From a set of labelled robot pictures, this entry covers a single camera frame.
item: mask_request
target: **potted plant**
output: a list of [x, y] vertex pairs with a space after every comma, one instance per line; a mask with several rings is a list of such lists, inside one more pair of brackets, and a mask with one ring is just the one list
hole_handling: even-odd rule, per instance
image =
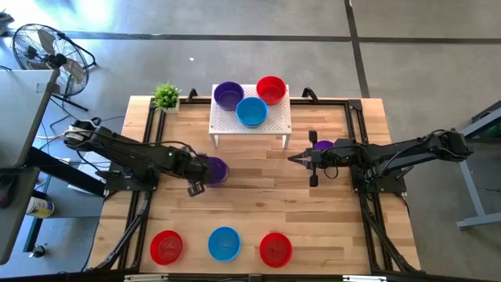
[[154, 94], [155, 107], [162, 109], [166, 114], [177, 114], [179, 112], [179, 90], [171, 83], [157, 85]]

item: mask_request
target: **concrete floor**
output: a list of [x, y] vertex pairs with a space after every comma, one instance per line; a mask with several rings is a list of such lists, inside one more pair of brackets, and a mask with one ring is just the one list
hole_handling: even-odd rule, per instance
[[[352, 0], [352, 3], [358, 33], [363, 37], [501, 38], [497, 13], [501, 2], [495, 0]], [[63, 31], [130, 34], [350, 34], [342, 0], [155, 0], [148, 5], [139, 0], [61, 0], [2, 4], [16, 18], [10, 24], [12, 28], [36, 22]], [[184, 93], [196, 88], [199, 94], [209, 95], [212, 83], [225, 80], [254, 83], [263, 75], [275, 74], [290, 84], [293, 96], [299, 96], [302, 88], [309, 86], [319, 96], [361, 97], [350, 42], [85, 39], [76, 42], [93, 52], [99, 64], [92, 70], [83, 93], [74, 97], [74, 101], [89, 107], [91, 112], [84, 114], [68, 107], [78, 118], [122, 115], [129, 96], [149, 95], [156, 83], [167, 80]], [[0, 64], [18, 68], [9, 45], [10, 38], [0, 41]], [[436, 128], [462, 128], [470, 117], [501, 98], [498, 90], [501, 45], [362, 43], [360, 49], [370, 96], [384, 100], [394, 141], [421, 136]], [[47, 125], [62, 116], [62, 111], [51, 105], [44, 122]], [[69, 122], [57, 125], [55, 130], [62, 132]], [[107, 126], [119, 131], [121, 122], [117, 119]], [[38, 140], [35, 146], [42, 144]], [[52, 155], [77, 160], [74, 152], [66, 150], [60, 141], [50, 148]], [[475, 155], [470, 164], [472, 171], [484, 171], [482, 163], [486, 161], [491, 166], [499, 163], [498, 157], [493, 160], [492, 154], [485, 153], [493, 150], [491, 147], [475, 149], [484, 153]], [[474, 215], [457, 164], [438, 161], [422, 164], [405, 180], [423, 270], [499, 280], [501, 224], [464, 231], [456, 228], [456, 220]], [[499, 212], [501, 194], [485, 190], [479, 194], [486, 210]], [[45, 235], [41, 235], [39, 243], [54, 246], [57, 258], [31, 260], [31, 268], [26, 268], [23, 275], [79, 271], [91, 247], [92, 222], [95, 224], [96, 219], [44, 222]], [[67, 228], [81, 232], [74, 232], [71, 238], [65, 233], [46, 236], [53, 230]], [[78, 259], [61, 259], [75, 256]], [[15, 252], [11, 260], [0, 267], [0, 277], [19, 276], [14, 264], [28, 258]]]

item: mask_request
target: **fan grille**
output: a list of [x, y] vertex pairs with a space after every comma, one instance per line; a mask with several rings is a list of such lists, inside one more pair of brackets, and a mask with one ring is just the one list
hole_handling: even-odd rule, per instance
[[84, 73], [80, 83], [77, 83], [77, 80], [64, 66], [59, 68], [59, 77], [56, 80], [56, 84], [59, 86], [59, 93], [57, 94], [64, 96], [77, 95], [87, 85], [88, 64], [78, 47], [66, 40], [66, 36], [62, 32], [41, 24], [30, 23], [20, 27], [13, 38], [13, 51], [17, 63], [22, 69], [30, 70], [29, 63], [45, 63], [49, 55], [51, 55], [44, 50], [41, 44], [41, 40], [44, 38], [40, 39], [38, 36], [39, 30], [46, 31], [54, 37], [55, 40], [52, 46], [55, 54], [53, 55], [63, 54], [67, 59], [75, 61], [82, 67]]

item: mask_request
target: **white pegboard table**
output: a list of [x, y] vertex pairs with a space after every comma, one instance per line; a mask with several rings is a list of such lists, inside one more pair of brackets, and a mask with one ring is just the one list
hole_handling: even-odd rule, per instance
[[[212, 85], [211, 121], [209, 136], [214, 147], [218, 147], [220, 135], [281, 135], [283, 149], [289, 144], [292, 134], [290, 119], [289, 85], [280, 103], [268, 106], [268, 118], [257, 128], [248, 128], [236, 118], [234, 110], [223, 110], [214, 100], [214, 90], [218, 85]], [[258, 97], [256, 85], [242, 85], [243, 97]]]

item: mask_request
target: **wooden tabletop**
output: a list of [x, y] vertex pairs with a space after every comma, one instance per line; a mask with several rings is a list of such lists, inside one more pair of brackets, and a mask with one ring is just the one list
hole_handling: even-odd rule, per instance
[[[149, 103], [149, 96], [131, 97], [122, 129], [124, 136], [142, 140]], [[362, 99], [362, 105], [369, 142], [390, 143], [381, 99]], [[287, 150], [282, 149], [281, 136], [221, 136], [219, 148], [215, 149], [208, 135], [209, 112], [209, 105], [182, 104], [179, 114], [167, 116], [163, 140], [183, 141], [199, 153], [220, 157], [230, 168], [229, 178], [218, 188], [207, 188], [205, 193], [189, 197], [185, 180], [160, 177], [153, 194], [140, 271], [369, 273], [359, 199], [352, 193], [348, 169], [339, 168], [336, 179], [320, 173], [319, 186], [311, 188], [309, 171], [287, 160], [310, 146], [310, 129], [318, 131], [319, 140], [347, 138], [344, 109], [292, 106], [293, 133]], [[157, 127], [158, 116], [153, 128]], [[89, 266], [104, 260], [120, 239], [130, 198], [131, 193], [124, 191], [105, 202]], [[405, 205], [393, 194], [381, 194], [381, 203], [388, 236], [408, 262], [419, 269]], [[208, 237], [219, 226], [231, 226], [242, 239], [240, 254], [231, 262], [216, 262], [208, 252]], [[180, 258], [169, 266], [157, 265], [150, 256], [151, 240], [162, 230], [176, 231], [184, 244]], [[285, 234], [294, 249], [289, 264], [278, 269], [268, 267], [259, 256], [261, 239], [271, 232]], [[375, 244], [379, 254], [379, 241], [375, 240]], [[132, 257], [135, 237], [129, 250]]]

